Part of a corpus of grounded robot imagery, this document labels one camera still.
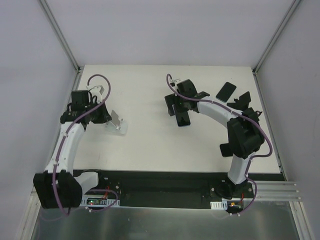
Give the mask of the white folding phone stand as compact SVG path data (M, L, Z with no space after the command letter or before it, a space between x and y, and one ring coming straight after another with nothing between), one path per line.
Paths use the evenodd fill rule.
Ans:
M114 110L111 111L110 116L111 120L105 124L106 132L117 136L125 136L128 131L128 123Z

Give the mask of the black round base phone holder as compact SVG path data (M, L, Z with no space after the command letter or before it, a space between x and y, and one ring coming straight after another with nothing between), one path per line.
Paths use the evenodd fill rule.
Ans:
M242 114L247 117L252 119L253 121L255 121L257 124L259 124L259 117L262 114L262 111L259 110L254 110L252 107L247 108Z

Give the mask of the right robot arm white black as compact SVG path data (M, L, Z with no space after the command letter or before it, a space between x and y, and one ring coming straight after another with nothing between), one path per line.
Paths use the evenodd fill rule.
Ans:
M215 187L215 194L224 199L237 197L247 182L251 160L265 142L265 134L259 125L259 115L252 108L234 109L215 101L209 93L198 92L189 79L177 82L170 74L166 83L172 94L165 96L168 114L174 116L179 127L191 124L188 112L205 115L223 125L228 142L220 145L223 157L232 157L227 179Z

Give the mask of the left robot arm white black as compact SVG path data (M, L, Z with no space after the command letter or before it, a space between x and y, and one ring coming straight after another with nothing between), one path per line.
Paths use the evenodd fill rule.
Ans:
M75 90L71 102L60 117L60 130L52 157L42 173L33 177L33 185L44 209L71 209L80 206L89 190L99 195L106 183L95 171L74 176L76 152L87 126L105 124L112 117L100 90Z

